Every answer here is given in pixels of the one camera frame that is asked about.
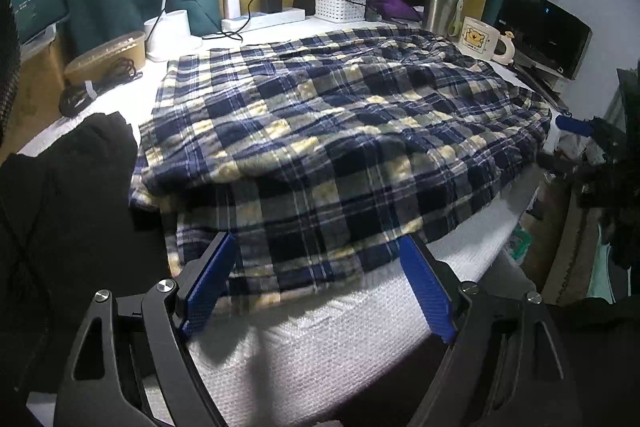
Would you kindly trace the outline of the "blue yellow plaid pants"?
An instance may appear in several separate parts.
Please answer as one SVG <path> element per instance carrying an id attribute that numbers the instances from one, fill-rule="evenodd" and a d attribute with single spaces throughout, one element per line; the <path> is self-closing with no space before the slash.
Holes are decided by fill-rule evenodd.
<path id="1" fill-rule="evenodd" d="M 129 200 L 162 216 L 174 273 L 232 234 L 216 310 L 253 312 L 388 265 L 406 234 L 441 239 L 533 164 L 551 121 L 416 28 L 212 49 L 168 64 Z"/>

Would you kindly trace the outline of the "black television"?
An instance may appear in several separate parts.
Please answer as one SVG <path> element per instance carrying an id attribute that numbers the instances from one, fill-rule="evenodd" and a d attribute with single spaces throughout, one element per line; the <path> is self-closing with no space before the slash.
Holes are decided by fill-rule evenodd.
<path id="1" fill-rule="evenodd" d="M 586 23 L 549 0 L 503 0 L 496 26 L 512 32 L 518 51 L 569 80 L 592 36 Z"/>

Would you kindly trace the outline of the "white bear mug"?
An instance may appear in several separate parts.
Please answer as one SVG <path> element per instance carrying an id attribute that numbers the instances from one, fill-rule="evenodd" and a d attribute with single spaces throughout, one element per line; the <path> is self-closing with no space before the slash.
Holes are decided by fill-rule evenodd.
<path id="1" fill-rule="evenodd" d="M 501 65 L 510 65 L 515 56 L 514 35 L 511 31 L 502 34 L 498 29 L 477 20 L 465 17 L 458 48 L 477 60 L 494 61 Z"/>

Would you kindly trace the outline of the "white textured table cover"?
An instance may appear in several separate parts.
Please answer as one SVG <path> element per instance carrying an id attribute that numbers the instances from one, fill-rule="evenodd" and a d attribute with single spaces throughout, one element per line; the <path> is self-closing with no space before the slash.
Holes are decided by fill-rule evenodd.
<path id="1" fill-rule="evenodd" d="M 325 32 L 299 25 L 281 37 L 250 44 L 320 34 Z M 38 156 L 91 115 L 114 113 L 130 124 L 139 152 L 140 127 L 150 118 L 169 63 L 145 66 L 134 80 L 100 98 L 80 118 L 42 132 L 23 155 Z M 512 72 L 488 64 L 503 79 L 526 88 Z M 482 211 L 441 239 L 429 241 L 418 233 L 462 277 L 479 279 L 498 258 L 537 181 L 533 163 Z M 372 384 L 428 337 L 419 305 L 401 272 L 399 251 L 393 262 L 357 280 L 279 306 L 220 314 L 218 303 L 188 351 L 222 415 L 235 426 L 316 421 Z"/>

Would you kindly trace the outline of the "black folded garment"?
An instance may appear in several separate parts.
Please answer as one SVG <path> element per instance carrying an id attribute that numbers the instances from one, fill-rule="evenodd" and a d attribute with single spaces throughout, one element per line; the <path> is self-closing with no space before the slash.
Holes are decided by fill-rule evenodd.
<path id="1" fill-rule="evenodd" d="M 138 144 L 117 113 L 94 114 L 36 157 L 1 166 L 1 378 L 53 393 L 94 293 L 169 277 L 156 211 L 129 205 Z"/>

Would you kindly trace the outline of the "stainless steel tumbler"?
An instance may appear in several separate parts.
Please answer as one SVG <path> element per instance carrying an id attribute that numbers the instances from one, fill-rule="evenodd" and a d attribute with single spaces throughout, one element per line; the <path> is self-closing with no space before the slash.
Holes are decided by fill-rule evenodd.
<path id="1" fill-rule="evenodd" d="M 463 0 L 425 0 L 422 28 L 442 37 L 452 37 L 460 20 Z"/>

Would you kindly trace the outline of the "purple cloth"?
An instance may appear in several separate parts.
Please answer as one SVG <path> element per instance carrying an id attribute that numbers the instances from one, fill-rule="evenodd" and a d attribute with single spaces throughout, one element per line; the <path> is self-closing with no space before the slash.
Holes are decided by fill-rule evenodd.
<path id="1" fill-rule="evenodd" d="M 381 15 L 384 20 L 422 20 L 422 13 L 404 0 L 370 0 L 370 8 Z"/>

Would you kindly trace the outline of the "beige lidded container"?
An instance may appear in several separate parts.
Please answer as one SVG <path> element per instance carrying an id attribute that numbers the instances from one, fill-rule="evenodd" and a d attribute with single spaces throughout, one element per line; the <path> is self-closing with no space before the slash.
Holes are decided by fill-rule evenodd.
<path id="1" fill-rule="evenodd" d="M 145 38 L 143 31 L 133 31 L 79 55 L 66 65 L 65 81 L 69 84 L 98 81 L 120 58 L 130 60 L 136 69 L 142 68 L 146 60 Z"/>

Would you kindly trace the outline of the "cardboard box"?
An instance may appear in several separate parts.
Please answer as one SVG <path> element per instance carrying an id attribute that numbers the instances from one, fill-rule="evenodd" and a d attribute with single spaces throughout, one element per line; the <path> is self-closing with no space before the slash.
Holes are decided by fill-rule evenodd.
<path id="1" fill-rule="evenodd" d="M 21 49 L 20 82 L 1 145 L 1 161 L 17 153 L 60 117 L 58 100 L 65 87 L 63 38 L 50 25 Z"/>

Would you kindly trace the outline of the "white power strip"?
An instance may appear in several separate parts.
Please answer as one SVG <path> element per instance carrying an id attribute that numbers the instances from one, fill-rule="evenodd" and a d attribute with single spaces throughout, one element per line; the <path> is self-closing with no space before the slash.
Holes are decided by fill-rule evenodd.
<path id="1" fill-rule="evenodd" d="M 224 32 L 244 32 L 262 28 L 302 22 L 306 18 L 304 9 L 287 8 L 281 12 L 255 12 L 235 18 L 224 18 L 221 30 Z"/>

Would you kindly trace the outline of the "white desk lamp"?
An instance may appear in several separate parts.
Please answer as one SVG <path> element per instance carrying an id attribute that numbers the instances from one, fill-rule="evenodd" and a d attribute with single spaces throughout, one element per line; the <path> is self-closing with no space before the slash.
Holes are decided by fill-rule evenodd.
<path id="1" fill-rule="evenodd" d="M 186 10 L 167 11 L 167 1 L 160 2 L 160 14 L 144 24 L 146 57 L 165 62 L 186 52 L 193 43 Z"/>

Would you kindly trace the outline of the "white USB charger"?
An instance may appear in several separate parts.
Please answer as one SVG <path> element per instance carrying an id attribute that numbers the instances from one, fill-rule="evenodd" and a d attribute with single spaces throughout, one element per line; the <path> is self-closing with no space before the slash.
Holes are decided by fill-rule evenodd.
<path id="1" fill-rule="evenodd" d="M 240 0 L 224 0 L 224 17 L 234 20 L 242 15 Z"/>

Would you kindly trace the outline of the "computer monitor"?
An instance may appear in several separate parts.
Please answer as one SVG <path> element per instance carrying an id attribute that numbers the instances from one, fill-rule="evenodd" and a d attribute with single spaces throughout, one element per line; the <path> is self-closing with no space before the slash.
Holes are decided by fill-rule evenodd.
<path id="1" fill-rule="evenodd" d="M 66 0 L 11 0 L 11 3 L 21 44 L 68 17 Z"/>

